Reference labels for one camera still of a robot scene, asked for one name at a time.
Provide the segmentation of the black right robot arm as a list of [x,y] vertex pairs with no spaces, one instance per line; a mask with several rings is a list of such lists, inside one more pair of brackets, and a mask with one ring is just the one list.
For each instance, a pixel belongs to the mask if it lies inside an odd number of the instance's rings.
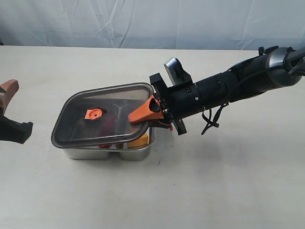
[[305,51],[291,47],[260,47],[256,57],[197,82],[192,81],[177,58],[170,58],[164,67],[172,86],[168,87],[159,73],[151,75],[150,84],[155,92],[129,114],[129,121],[175,128],[183,135],[186,117],[208,111],[208,115],[203,115],[204,129],[217,128],[220,114],[229,103],[298,83],[305,74]]

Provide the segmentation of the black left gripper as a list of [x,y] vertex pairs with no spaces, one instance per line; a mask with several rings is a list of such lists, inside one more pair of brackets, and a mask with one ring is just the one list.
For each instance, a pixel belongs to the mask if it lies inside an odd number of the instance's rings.
[[33,123],[19,123],[4,115],[8,104],[18,90],[19,83],[15,79],[0,85],[0,140],[24,144],[32,134]]

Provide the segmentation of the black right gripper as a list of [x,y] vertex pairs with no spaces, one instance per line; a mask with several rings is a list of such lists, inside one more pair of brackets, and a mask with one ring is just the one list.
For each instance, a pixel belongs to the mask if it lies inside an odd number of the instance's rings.
[[150,84],[157,93],[131,112],[128,116],[131,124],[150,121],[149,127],[173,130],[175,126],[178,135],[187,133],[183,119],[204,111],[199,91],[190,74],[183,73],[180,78],[174,78],[173,86],[167,87],[159,73],[149,77]]

